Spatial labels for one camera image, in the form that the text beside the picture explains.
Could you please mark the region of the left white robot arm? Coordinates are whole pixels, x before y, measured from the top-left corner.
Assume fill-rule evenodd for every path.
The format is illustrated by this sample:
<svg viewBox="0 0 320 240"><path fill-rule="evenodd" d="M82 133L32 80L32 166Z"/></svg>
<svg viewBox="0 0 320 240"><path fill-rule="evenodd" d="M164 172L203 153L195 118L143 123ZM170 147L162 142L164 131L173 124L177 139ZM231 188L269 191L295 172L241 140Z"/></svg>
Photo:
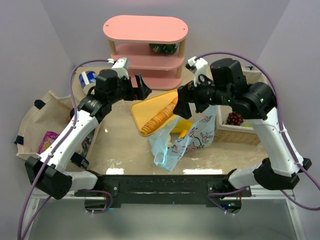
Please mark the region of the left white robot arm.
<svg viewBox="0 0 320 240"><path fill-rule="evenodd" d="M88 171L67 172L72 156L87 137L109 114L118 101L145 100L152 90L141 74L135 74L136 87L130 77L112 69L104 69L96 76L95 86L80 101L67 127L50 147L37 158L30 156L25 162L32 187L56 200L69 191L91 190L98 177Z"/></svg>

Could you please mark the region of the beige canvas tote bag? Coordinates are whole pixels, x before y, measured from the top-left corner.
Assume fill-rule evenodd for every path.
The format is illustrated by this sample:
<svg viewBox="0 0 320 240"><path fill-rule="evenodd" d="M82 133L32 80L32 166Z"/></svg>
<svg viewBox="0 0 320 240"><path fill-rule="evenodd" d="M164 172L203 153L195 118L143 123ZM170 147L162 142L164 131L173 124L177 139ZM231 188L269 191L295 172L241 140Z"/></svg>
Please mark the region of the beige canvas tote bag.
<svg viewBox="0 0 320 240"><path fill-rule="evenodd" d="M39 165L54 166L61 173L67 171L70 161L87 169L87 155L99 124L84 110L79 110L76 117L70 117L71 111L71 98L59 98L53 91L37 99L19 127L17 156ZM38 147L47 131L59 136L47 150L38 154Z"/></svg>

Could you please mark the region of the yellow banana bunch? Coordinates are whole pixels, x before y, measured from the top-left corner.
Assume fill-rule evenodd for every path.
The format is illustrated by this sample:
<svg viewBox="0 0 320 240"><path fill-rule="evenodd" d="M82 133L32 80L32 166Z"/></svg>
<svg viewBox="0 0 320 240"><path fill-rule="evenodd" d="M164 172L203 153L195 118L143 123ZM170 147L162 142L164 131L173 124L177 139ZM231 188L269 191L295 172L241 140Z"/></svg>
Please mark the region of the yellow banana bunch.
<svg viewBox="0 0 320 240"><path fill-rule="evenodd" d="M181 119L177 125L170 131L171 134L180 134L183 131L188 131L193 126L193 123L188 120Z"/></svg>

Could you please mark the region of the orange yellow mango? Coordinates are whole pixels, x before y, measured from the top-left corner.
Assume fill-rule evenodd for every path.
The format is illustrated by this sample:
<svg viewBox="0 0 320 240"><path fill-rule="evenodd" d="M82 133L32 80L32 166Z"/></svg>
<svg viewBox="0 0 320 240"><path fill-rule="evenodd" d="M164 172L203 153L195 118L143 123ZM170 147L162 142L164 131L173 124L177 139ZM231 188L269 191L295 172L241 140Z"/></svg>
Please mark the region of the orange yellow mango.
<svg viewBox="0 0 320 240"><path fill-rule="evenodd" d="M180 139L180 138L184 138L185 136L188 135L188 132L189 132L189 131L188 131L187 129L182 130L182 131L180 132L178 138L179 138L179 139Z"/></svg>

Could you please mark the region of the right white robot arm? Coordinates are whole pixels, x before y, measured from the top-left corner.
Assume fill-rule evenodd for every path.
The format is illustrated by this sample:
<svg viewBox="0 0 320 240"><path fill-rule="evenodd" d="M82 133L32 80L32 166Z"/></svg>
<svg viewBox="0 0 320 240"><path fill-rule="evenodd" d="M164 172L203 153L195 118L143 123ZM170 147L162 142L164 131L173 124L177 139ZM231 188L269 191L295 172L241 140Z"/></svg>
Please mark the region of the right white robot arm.
<svg viewBox="0 0 320 240"><path fill-rule="evenodd" d="M260 81L248 83L240 62L232 58L208 64L203 58L192 57L185 66L194 78L177 89L173 113L189 119L190 103L198 113L209 106L229 106L251 125L268 155L258 166L232 170L220 189L260 185L267 190L292 190L299 182L298 173L312 163L298 153L288 136L278 113L280 102L272 88Z"/></svg>

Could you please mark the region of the light blue plastic bag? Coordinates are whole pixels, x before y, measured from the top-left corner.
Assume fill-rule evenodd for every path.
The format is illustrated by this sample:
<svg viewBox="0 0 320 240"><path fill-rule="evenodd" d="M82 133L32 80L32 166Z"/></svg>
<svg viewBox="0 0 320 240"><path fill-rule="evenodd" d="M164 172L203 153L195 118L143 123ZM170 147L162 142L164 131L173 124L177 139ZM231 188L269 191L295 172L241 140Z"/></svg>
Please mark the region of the light blue plastic bag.
<svg viewBox="0 0 320 240"><path fill-rule="evenodd" d="M209 106L200 114L197 121L192 123L185 136L171 141L172 145L169 145L168 137L171 131L184 120L182 117L169 121L164 127L150 135L148 140L154 156L154 164L171 172L185 154L209 147L215 136L216 113L217 108Z"/></svg>

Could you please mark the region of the purple snack packet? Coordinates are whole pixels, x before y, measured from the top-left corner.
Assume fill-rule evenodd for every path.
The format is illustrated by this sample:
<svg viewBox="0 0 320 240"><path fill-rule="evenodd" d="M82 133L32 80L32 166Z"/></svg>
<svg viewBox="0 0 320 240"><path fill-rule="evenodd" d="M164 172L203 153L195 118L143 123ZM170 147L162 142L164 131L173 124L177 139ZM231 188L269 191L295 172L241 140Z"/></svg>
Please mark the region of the purple snack packet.
<svg viewBox="0 0 320 240"><path fill-rule="evenodd" d="M47 150L52 145L52 143L58 138L58 136L58 133L47 131L38 147L37 153L41 154L45 150Z"/></svg>

